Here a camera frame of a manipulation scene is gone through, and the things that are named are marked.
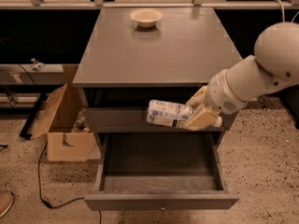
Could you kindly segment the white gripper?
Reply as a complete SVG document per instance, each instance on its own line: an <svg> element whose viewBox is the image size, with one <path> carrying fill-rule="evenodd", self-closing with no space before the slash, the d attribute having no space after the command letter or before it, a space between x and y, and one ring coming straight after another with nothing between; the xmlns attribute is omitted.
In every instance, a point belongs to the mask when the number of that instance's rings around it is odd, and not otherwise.
<svg viewBox="0 0 299 224"><path fill-rule="evenodd" d="M186 129L198 131L209 126L214 126L219 117L219 112L231 115L247 105L246 102L239 100L233 94L228 85L226 74L226 69L219 72L210 79L207 86L201 87L186 102L186 105L194 107L204 103L210 106L197 107L195 112L187 119L185 123Z"/></svg>

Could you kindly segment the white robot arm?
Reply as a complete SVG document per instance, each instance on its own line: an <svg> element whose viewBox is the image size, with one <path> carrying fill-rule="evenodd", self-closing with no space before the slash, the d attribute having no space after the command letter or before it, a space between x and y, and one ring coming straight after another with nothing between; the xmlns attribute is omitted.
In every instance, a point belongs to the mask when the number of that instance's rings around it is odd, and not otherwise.
<svg viewBox="0 0 299 224"><path fill-rule="evenodd" d="M257 38L254 53L209 80L187 102L195 108L185 128L221 125L220 114L234 114L248 102L299 84L299 24L280 22Z"/></svg>

